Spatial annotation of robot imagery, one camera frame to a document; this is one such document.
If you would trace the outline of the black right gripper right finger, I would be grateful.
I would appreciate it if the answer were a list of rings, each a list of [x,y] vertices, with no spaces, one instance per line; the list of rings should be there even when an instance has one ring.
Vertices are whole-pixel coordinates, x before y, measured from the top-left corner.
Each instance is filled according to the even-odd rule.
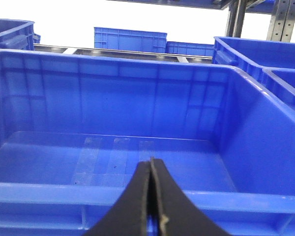
[[[157,236],[228,236],[174,181],[162,159],[150,160],[149,206]]]

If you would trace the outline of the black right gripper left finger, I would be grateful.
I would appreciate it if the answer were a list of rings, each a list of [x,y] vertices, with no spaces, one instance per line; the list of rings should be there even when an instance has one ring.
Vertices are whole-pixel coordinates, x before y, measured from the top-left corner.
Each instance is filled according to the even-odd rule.
[[[86,236],[146,236],[150,162],[139,162],[129,184]]]

